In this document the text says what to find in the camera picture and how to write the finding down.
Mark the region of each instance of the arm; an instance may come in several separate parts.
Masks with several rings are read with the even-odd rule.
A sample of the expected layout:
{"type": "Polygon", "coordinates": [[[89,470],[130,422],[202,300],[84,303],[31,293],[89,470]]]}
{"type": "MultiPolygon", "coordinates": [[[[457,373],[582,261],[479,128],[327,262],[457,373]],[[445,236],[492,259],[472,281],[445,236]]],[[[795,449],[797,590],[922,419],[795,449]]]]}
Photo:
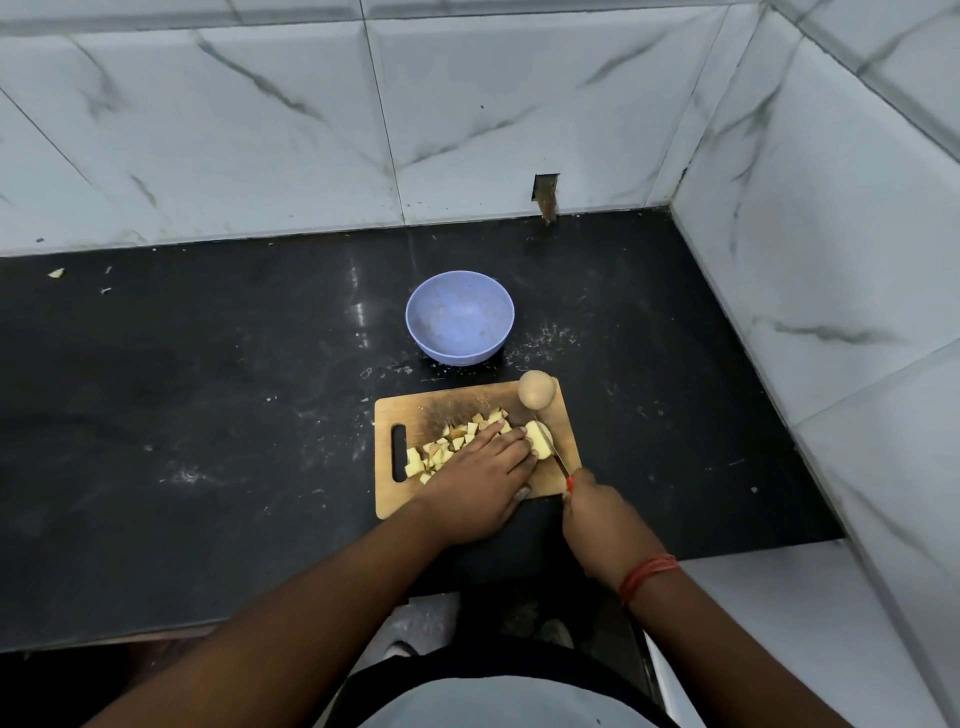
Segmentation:
{"type": "MultiPolygon", "coordinates": [[[[666,549],[615,489],[589,471],[574,478],[564,536],[587,573],[617,591],[637,564],[666,549]]],[[[851,728],[682,570],[650,577],[629,607],[709,728],[851,728]]]]}
{"type": "Polygon", "coordinates": [[[522,427],[483,430],[360,541],[269,592],[88,725],[295,726],[447,546],[489,536],[537,463],[522,427]]]}

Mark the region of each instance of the plastic bowl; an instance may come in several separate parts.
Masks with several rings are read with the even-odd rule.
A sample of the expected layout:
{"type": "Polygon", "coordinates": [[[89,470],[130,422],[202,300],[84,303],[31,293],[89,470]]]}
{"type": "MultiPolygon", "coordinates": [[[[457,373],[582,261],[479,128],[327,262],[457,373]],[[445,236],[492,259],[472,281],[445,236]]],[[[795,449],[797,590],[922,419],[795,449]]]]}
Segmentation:
{"type": "Polygon", "coordinates": [[[417,346],[454,367],[489,359],[513,325],[510,294],[482,273],[440,273],[421,283],[407,302],[407,329],[417,346]]]}

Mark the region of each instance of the red bracelet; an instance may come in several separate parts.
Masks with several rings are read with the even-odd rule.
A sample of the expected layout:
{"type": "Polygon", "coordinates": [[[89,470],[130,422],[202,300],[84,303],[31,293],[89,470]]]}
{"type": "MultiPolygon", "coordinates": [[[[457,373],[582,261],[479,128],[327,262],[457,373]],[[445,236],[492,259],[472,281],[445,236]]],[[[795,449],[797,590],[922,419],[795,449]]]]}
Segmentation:
{"type": "Polygon", "coordinates": [[[636,590],[655,573],[672,571],[673,569],[679,568],[680,564],[677,563],[677,559],[668,553],[662,553],[657,556],[651,556],[649,559],[644,559],[623,577],[623,583],[620,585],[620,591],[618,592],[620,601],[623,604],[630,604],[631,599],[633,599],[634,594],[636,594],[636,590]]]}

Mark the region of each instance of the cutting board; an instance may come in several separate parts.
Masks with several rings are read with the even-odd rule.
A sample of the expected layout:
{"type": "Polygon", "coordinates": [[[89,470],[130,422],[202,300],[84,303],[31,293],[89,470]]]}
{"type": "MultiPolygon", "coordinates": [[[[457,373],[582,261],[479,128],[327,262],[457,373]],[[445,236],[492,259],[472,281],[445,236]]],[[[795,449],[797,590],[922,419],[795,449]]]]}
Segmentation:
{"type": "MultiPolygon", "coordinates": [[[[560,389],[560,382],[556,378],[554,381],[557,383],[557,394],[550,406],[538,413],[538,417],[549,427],[557,452],[573,472],[580,468],[580,453],[570,418],[566,414],[564,393],[560,389]]],[[[477,412],[488,417],[497,407],[507,410],[507,421],[511,425],[526,425],[533,419],[533,413],[520,404],[516,386],[515,381],[505,381],[377,400],[373,407],[377,517],[387,518],[424,487],[418,475],[402,483],[394,481],[391,440],[395,425],[406,427],[408,448],[419,448],[437,440],[442,436],[446,424],[469,422],[477,412]]],[[[555,496],[566,489],[566,478],[557,461],[549,457],[537,464],[527,484],[531,490],[530,497],[555,496]]]]}

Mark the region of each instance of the chopped potato pile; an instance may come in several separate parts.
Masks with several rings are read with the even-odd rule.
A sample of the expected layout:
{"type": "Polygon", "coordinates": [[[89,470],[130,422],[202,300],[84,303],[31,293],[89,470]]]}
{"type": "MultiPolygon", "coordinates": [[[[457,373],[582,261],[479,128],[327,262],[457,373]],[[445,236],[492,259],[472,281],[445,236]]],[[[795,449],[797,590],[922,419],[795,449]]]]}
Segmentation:
{"type": "MultiPolygon", "coordinates": [[[[505,432],[510,432],[513,428],[507,422],[507,410],[502,408],[494,409],[491,415],[484,419],[479,412],[473,415],[468,423],[462,425],[444,427],[444,436],[433,443],[427,443],[421,449],[423,456],[417,448],[407,449],[407,477],[413,477],[420,474],[420,482],[425,483],[437,471],[444,466],[447,460],[453,457],[453,453],[465,445],[468,445],[476,433],[486,429],[497,420],[503,420],[503,427],[496,433],[499,437],[505,432]]],[[[553,436],[550,431],[541,423],[531,421],[527,424],[527,436],[533,440],[533,450],[539,460],[549,457],[552,454],[553,436]]]]}

